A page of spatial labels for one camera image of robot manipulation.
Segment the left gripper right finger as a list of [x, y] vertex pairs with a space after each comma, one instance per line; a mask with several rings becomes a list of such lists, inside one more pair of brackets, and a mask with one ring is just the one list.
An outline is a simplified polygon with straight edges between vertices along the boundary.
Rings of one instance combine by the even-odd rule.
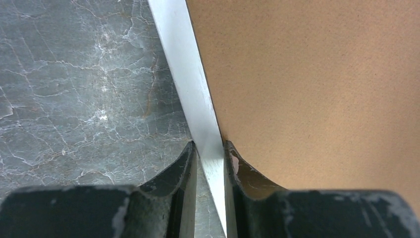
[[417, 238], [408, 203], [387, 190], [288, 190], [224, 143], [229, 238]]

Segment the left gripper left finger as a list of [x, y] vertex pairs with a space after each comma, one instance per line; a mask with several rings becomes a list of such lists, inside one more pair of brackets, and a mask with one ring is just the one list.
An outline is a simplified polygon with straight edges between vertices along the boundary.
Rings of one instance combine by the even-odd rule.
[[178, 159], [140, 186], [28, 186], [0, 206], [3, 238], [192, 238], [197, 152]]

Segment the brown cardboard backing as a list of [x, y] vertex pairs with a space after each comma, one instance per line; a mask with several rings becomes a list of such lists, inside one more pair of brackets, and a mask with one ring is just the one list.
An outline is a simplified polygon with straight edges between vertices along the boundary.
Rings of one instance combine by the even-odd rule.
[[288, 189], [420, 210], [417, 0], [189, 0], [224, 139]]

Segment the white picture frame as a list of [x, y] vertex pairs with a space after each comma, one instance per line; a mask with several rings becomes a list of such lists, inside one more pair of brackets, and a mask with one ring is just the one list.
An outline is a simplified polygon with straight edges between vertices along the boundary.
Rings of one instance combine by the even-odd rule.
[[187, 2], [151, 0], [149, 6], [222, 230], [226, 233], [224, 150]]

